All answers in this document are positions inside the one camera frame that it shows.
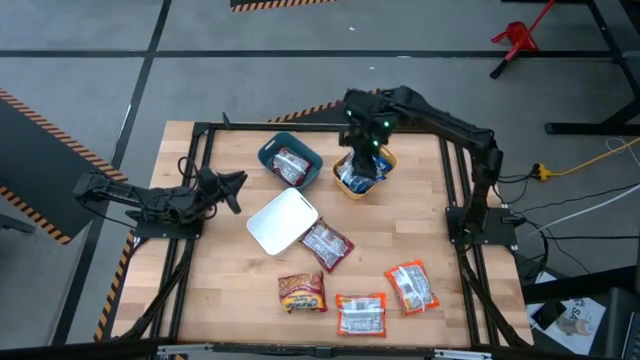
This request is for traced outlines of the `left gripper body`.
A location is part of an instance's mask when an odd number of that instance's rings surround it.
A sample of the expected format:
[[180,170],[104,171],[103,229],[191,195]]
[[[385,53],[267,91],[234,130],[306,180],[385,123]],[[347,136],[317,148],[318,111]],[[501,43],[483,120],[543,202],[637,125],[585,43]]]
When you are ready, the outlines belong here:
[[221,174],[203,167],[198,173],[198,189],[216,201],[224,201],[229,189],[230,174]]

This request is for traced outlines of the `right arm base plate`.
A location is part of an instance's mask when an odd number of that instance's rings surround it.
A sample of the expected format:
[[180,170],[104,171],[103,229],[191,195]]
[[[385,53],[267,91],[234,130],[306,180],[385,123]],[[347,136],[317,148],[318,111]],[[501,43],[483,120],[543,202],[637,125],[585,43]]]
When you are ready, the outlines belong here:
[[463,224],[465,211],[462,207],[445,210],[450,242],[456,245],[501,245],[516,247],[516,221],[511,220],[506,208],[489,208],[479,230],[472,232]]

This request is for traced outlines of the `hazard striped black floor mat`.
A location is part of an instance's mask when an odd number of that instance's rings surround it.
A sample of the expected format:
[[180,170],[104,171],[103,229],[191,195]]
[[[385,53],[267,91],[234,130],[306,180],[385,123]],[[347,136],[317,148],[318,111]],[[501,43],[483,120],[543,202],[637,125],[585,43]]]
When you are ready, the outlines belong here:
[[345,112],[343,100],[344,98],[341,98],[293,113],[280,115],[269,119],[268,123],[343,123],[342,115]]
[[334,3],[338,0],[229,0],[234,13]]
[[60,244],[68,244],[94,214],[73,190],[81,175],[127,177],[28,105],[0,88],[0,196]]

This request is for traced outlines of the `orange Maruchan noodle packet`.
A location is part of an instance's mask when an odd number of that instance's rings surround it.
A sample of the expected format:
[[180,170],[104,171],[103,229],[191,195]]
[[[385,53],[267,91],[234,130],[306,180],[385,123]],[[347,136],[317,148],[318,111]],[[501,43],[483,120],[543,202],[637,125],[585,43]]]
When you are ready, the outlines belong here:
[[422,260],[402,263],[385,271],[384,275],[394,289],[405,316],[440,306]]
[[384,293],[368,295],[336,295],[337,331],[341,336],[386,337],[386,304]]

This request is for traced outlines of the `small black device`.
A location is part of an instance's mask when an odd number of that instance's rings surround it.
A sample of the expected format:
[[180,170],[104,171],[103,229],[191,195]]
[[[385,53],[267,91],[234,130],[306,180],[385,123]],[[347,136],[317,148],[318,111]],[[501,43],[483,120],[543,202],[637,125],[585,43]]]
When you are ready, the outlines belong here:
[[559,319],[565,311],[566,307],[561,302],[548,302],[536,310],[531,318],[539,328],[546,330]]

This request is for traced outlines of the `white printed paper sheet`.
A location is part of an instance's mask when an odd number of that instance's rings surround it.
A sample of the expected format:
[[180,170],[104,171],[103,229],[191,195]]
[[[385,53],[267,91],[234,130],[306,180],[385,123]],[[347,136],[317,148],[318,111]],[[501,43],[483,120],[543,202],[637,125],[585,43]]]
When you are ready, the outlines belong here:
[[567,350],[587,355],[593,345],[605,307],[590,298],[559,302],[566,307],[566,311],[546,330],[539,328],[531,318],[533,313],[544,304],[527,305],[526,312],[530,326]]

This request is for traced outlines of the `red yellow Maruchan noodle packet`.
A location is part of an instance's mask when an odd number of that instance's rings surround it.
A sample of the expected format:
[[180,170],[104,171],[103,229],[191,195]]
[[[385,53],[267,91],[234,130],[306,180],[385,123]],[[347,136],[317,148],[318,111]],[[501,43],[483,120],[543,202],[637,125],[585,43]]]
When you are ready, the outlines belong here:
[[281,308],[287,313],[294,310],[328,310],[322,271],[281,277],[278,279],[278,288]]

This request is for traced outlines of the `teal plastic bin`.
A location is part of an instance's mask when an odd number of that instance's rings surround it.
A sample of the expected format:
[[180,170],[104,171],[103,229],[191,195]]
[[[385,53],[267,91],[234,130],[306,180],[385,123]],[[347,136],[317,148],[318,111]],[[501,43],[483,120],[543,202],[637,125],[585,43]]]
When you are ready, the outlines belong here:
[[257,153],[260,163],[275,176],[277,174],[273,171],[272,164],[281,148],[286,148],[310,164],[303,181],[299,185],[295,185],[295,188],[299,191],[306,190],[319,175],[323,166],[322,158],[294,135],[288,132],[279,132],[263,145]]

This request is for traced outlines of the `black metal furniture frame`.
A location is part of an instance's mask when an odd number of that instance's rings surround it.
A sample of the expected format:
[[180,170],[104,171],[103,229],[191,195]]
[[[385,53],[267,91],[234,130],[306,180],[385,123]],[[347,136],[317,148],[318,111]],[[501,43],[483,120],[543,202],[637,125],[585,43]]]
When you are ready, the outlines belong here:
[[640,123],[634,123],[634,120],[640,120],[640,83],[636,81],[627,59],[615,41],[595,1],[586,0],[586,5],[609,48],[612,62],[621,69],[631,88],[633,100],[601,122],[550,122],[544,125],[544,130],[548,135],[640,136]]

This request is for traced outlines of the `yellow plastic bin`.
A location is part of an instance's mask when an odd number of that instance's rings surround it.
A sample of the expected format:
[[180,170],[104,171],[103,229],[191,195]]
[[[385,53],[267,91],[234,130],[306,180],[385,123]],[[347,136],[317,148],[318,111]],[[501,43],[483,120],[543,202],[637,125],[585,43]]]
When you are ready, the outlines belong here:
[[[380,152],[378,155],[381,155],[383,157],[385,157],[392,165],[393,165],[393,169],[387,174],[386,179],[388,178],[388,175],[394,170],[394,168],[397,165],[397,159],[395,157],[395,155],[385,146],[382,146],[380,148]],[[375,185],[373,187],[371,187],[367,192],[365,192],[364,194],[354,194],[352,193],[338,178],[338,174],[337,174],[337,169],[340,165],[342,165],[344,163],[344,161],[346,160],[347,157],[353,157],[353,152],[349,152],[347,154],[345,154],[344,156],[342,156],[339,160],[337,160],[332,167],[332,171],[333,171],[333,176],[334,176],[334,180],[337,184],[337,186],[351,199],[353,200],[358,200],[363,198],[365,195],[367,195],[368,193],[370,193],[379,183],[384,182],[380,181],[377,182],[375,179],[372,179],[375,182]]]

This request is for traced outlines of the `silver metal bracket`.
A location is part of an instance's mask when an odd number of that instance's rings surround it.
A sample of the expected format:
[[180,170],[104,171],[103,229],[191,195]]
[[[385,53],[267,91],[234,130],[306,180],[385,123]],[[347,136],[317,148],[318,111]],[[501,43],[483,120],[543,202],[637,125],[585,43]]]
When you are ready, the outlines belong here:
[[467,350],[435,349],[432,360],[493,360],[491,353]]
[[157,349],[158,356],[173,356],[173,355],[190,355],[195,353],[210,352],[213,349],[211,344],[174,344],[174,345],[162,345]]

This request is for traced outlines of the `grey metal leg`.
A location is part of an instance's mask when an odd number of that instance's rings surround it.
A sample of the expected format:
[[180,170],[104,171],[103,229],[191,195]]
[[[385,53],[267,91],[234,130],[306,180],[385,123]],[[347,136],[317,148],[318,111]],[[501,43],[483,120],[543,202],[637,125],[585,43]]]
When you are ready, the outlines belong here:
[[15,230],[24,234],[32,234],[35,232],[34,226],[4,214],[0,214],[0,229]]

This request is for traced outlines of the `white plastic bin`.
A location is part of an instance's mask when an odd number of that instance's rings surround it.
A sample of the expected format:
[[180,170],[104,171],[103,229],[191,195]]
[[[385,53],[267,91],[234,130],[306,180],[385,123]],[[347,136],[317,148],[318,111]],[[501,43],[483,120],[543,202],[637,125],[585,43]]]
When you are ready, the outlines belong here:
[[288,188],[247,221],[247,229],[270,256],[278,256],[319,219],[316,208],[296,188]]

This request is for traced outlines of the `red metal stand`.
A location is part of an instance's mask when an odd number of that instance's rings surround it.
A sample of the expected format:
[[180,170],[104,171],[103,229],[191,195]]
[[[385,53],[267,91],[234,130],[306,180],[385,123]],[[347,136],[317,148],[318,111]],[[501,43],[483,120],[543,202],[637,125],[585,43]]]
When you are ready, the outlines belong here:
[[534,53],[539,52],[539,47],[536,44],[532,33],[549,10],[556,4],[556,1],[557,0],[546,0],[544,8],[529,26],[521,21],[511,22],[506,26],[503,32],[497,34],[491,39],[491,42],[494,44],[499,43],[504,39],[507,39],[511,43],[510,50],[506,53],[499,65],[489,74],[491,79],[498,79],[509,64],[515,60],[522,51]]

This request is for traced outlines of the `hazard striped tape strip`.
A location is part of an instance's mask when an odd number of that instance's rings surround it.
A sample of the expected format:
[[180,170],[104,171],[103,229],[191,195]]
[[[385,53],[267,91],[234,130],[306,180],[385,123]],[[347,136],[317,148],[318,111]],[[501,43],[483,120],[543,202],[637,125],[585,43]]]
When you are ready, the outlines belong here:
[[123,250],[118,259],[114,277],[108,289],[106,300],[94,331],[93,340],[96,343],[106,341],[111,336],[111,329],[115,322],[118,301],[124,286],[129,261],[135,248],[134,240],[134,232],[130,231],[127,234]]

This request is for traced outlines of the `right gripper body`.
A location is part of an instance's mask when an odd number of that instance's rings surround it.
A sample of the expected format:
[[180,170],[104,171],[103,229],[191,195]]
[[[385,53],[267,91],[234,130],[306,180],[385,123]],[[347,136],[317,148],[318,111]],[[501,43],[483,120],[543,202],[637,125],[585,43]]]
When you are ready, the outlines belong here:
[[340,145],[354,150],[378,150],[388,143],[400,117],[386,97],[349,89],[343,99],[347,127],[340,131]]

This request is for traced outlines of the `blue Maruchan noodle packet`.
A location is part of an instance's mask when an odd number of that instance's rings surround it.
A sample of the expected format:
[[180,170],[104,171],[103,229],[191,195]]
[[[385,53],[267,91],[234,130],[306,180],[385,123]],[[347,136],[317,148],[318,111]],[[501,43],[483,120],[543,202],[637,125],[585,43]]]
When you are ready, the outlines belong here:
[[338,167],[337,174],[340,181],[354,194],[364,194],[375,185],[372,179],[355,174],[351,157],[347,157]]
[[393,165],[385,157],[381,155],[374,156],[373,160],[376,167],[375,180],[377,182],[385,180],[387,174],[393,169]]

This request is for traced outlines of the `black aluminium table frame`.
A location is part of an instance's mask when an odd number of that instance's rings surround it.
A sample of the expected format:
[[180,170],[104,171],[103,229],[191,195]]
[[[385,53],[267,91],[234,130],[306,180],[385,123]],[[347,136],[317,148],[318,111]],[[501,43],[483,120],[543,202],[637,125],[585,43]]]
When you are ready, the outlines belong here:
[[[178,182],[175,162],[190,147],[209,154],[218,170],[246,171],[248,180],[239,194],[241,213],[220,206],[204,225],[186,283],[170,295],[160,317],[160,336],[174,344],[211,344],[211,351],[288,358],[428,357],[435,349],[515,352],[460,273],[462,248],[449,239],[445,210],[467,199],[472,185],[471,160],[461,146],[419,129],[401,129],[390,141],[397,169],[365,198],[353,200],[332,179],[331,166],[343,154],[334,124],[210,123],[199,138],[193,130],[191,122],[166,124],[154,185]],[[282,191],[282,183],[257,159],[259,149],[279,132],[291,133],[321,155],[324,166],[304,195],[355,245],[326,276],[328,297],[390,293],[384,272],[420,259],[439,307],[405,316],[390,296],[385,338],[339,335],[335,308],[324,313],[281,309],[278,278],[318,265],[297,245],[268,255],[246,228],[247,220]]]

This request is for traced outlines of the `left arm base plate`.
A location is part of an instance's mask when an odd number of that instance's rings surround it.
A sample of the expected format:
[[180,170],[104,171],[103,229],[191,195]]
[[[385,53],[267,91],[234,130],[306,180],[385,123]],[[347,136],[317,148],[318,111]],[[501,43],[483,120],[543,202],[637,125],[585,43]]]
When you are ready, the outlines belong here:
[[188,224],[161,220],[140,220],[134,230],[139,238],[194,239],[199,238],[203,230],[203,221],[196,219]]

